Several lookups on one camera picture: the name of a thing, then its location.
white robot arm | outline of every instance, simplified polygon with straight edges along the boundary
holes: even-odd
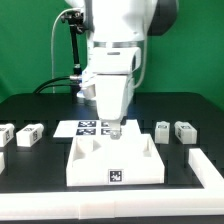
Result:
[[[65,1],[81,9],[88,28],[83,94],[87,99],[96,97],[100,120],[108,122],[111,138],[119,139],[133,97],[133,71],[144,62],[143,46],[159,0]]]

cable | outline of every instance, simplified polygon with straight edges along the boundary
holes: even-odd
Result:
[[[66,10],[62,11],[58,15],[56,20],[54,21],[54,25],[53,25],[53,28],[52,28],[52,34],[51,34],[51,78],[52,79],[55,79],[55,75],[54,75],[54,36],[55,36],[56,25],[57,25],[58,20],[61,18],[61,16],[64,13],[75,11],[75,10],[80,10],[80,8],[66,9]]]
[[[43,84],[41,84],[40,86],[38,86],[33,91],[33,93],[39,93],[40,89],[42,89],[44,86],[47,86],[50,83],[57,82],[57,81],[62,81],[62,80],[67,80],[67,79],[70,79],[70,77],[69,76],[64,76],[64,77],[59,77],[59,78],[54,78],[54,79],[48,80],[48,81],[44,82]]]
[[[76,85],[76,84],[54,84],[54,85],[47,85],[47,86],[43,86],[42,88],[40,88],[37,92],[36,92],[36,94],[39,94],[41,91],[43,91],[44,89],[47,89],[47,88],[50,88],[50,87],[61,87],[61,86],[79,86],[79,85]]]

small white block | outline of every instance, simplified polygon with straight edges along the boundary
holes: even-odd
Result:
[[[16,133],[17,146],[31,147],[42,138],[44,126],[42,124],[29,124]]]
[[[188,122],[177,121],[174,125],[175,135],[183,144],[196,144],[197,130]]]
[[[5,161],[4,161],[4,154],[0,152],[0,174],[5,169]]]
[[[162,121],[156,123],[155,143],[169,144],[170,123]]]
[[[0,147],[4,147],[13,138],[14,129],[13,124],[0,125]]]

green backdrop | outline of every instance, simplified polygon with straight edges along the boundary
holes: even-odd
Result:
[[[224,1],[179,0],[179,4],[172,29],[149,39],[146,78],[138,91],[200,93],[224,109]],[[30,93],[51,79],[51,30],[57,15],[68,7],[64,0],[0,0],[0,102]],[[84,68],[84,36],[78,42]],[[61,23],[55,62],[56,77],[71,74],[69,28]]]

black table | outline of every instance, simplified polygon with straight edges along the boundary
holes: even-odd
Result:
[[[142,133],[154,138],[156,122],[171,124],[168,145],[157,144],[165,165],[162,185],[67,187],[65,169],[71,138],[55,139],[60,120],[96,120],[96,108],[73,104],[69,94],[19,94],[0,104],[0,124],[13,123],[15,133],[30,123],[42,123],[43,138],[31,148],[18,147],[16,138],[4,152],[6,168],[0,175],[0,193],[96,191],[113,189],[202,188],[188,165],[188,149],[201,148],[224,176],[224,112],[194,93],[137,93],[128,119],[137,119]],[[174,123],[186,121],[198,131],[197,144],[183,145]],[[16,223],[223,223],[223,216],[136,217],[100,220],[44,220]]]

